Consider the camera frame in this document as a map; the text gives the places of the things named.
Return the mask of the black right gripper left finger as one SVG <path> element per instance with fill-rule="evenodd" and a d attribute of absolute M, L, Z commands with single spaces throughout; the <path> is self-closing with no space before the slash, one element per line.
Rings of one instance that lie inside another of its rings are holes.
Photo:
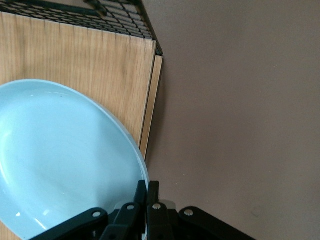
<path fill-rule="evenodd" d="M 107 213 L 91 208 L 75 217 L 33 237 L 34 240 L 138 240 L 145 231 L 144 206 L 147 187 L 137 182 L 132 202 Z"/>

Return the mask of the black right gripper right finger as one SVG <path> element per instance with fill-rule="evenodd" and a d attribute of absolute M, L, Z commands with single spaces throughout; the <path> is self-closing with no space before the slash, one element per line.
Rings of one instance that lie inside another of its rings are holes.
<path fill-rule="evenodd" d="M 147 238 L 149 240 L 252 240 L 253 238 L 195 206 L 180 211 L 159 200 L 158 181 L 147 191 Z"/>

